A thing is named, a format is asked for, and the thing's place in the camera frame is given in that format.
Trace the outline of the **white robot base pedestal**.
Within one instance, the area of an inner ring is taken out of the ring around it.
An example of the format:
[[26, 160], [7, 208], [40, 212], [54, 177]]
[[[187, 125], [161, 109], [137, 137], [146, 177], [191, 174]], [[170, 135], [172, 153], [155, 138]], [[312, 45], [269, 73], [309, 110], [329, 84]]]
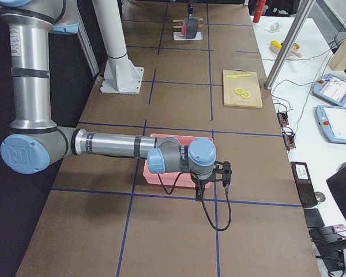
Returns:
[[134, 66], [129, 60], [118, 1], [97, 0], [92, 3], [107, 54], [100, 91], [139, 94], [144, 68]]

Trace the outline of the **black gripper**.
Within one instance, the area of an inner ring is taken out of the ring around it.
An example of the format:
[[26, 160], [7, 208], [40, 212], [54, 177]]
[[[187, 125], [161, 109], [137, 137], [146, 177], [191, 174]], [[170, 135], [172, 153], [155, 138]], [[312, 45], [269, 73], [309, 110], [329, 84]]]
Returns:
[[193, 15], [193, 5], [187, 6], [187, 15], [191, 17]]
[[209, 182], [221, 182], [228, 197], [228, 191], [231, 184], [231, 164], [228, 161], [215, 161], [209, 173], [206, 175], [198, 175], [191, 171], [191, 180], [195, 183], [195, 200], [202, 201], [204, 199], [205, 185]]

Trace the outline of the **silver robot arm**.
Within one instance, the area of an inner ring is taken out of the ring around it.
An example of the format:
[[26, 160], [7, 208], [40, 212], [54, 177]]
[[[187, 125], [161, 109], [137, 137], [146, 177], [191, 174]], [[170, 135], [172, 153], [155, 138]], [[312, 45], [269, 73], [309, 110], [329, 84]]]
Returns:
[[16, 117], [0, 147], [2, 160], [14, 171], [34, 174], [70, 155], [146, 159], [156, 174], [189, 174], [196, 199], [205, 185], [231, 183], [231, 166], [216, 159], [208, 138], [182, 145], [176, 137], [145, 137], [87, 132], [58, 126], [51, 118], [48, 36], [78, 32], [76, 1], [0, 1], [9, 25]]
[[193, 15], [193, 0], [187, 0], [186, 1], [186, 5], [187, 5], [187, 16], [188, 18], [191, 18]]

